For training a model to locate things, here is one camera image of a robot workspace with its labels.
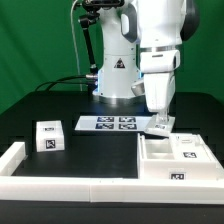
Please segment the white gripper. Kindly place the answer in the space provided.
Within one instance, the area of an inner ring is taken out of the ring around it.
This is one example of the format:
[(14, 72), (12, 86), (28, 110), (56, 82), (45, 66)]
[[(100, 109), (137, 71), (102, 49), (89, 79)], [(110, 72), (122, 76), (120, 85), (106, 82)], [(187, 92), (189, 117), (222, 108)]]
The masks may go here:
[(150, 112), (158, 112), (157, 121), (169, 121), (166, 109), (175, 93), (174, 71), (180, 65), (178, 50), (142, 52), (140, 70), (144, 74), (146, 104)]

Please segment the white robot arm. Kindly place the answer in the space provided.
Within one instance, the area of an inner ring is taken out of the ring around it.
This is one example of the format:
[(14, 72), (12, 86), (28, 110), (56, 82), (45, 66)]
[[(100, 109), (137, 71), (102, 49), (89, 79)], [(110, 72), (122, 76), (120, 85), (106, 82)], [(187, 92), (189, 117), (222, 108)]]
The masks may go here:
[(153, 125), (172, 124), (178, 46), (199, 25), (195, 1), (122, 0), (119, 6), (101, 6), (99, 20), (104, 52), (94, 98), (115, 104), (143, 98)]

